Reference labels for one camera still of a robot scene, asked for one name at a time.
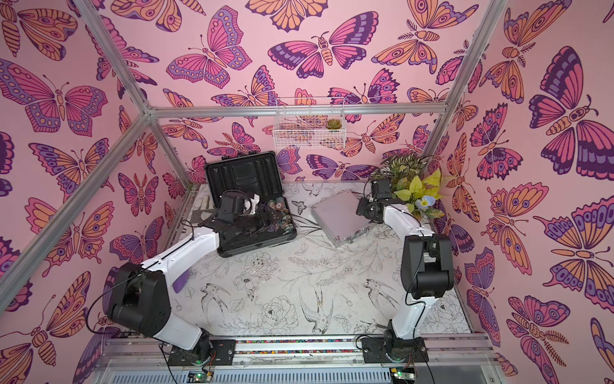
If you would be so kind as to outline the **large black poker case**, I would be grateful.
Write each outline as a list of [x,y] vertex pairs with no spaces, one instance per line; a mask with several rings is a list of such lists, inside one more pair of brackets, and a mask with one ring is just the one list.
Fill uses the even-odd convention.
[[225,158],[205,167],[214,212],[202,224],[219,237],[228,258],[297,237],[273,151]]

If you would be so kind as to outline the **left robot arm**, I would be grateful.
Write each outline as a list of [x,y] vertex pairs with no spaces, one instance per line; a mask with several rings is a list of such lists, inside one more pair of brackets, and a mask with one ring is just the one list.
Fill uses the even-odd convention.
[[168,250],[140,264],[121,266],[113,288],[104,293],[109,298],[103,307],[105,315],[131,331],[171,345],[193,365],[208,363],[213,350],[209,332],[172,309],[173,284],[224,241],[246,240],[264,228],[265,219],[256,210],[211,214]]

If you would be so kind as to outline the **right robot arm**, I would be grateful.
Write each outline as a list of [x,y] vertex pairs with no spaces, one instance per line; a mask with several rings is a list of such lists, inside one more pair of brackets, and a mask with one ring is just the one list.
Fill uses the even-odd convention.
[[387,225],[403,241],[400,281],[405,296],[385,330],[383,349],[395,362],[426,362],[423,323],[438,300],[454,286],[450,239],[424,227],[405,206],[391,199],[361,198],[357,215]]

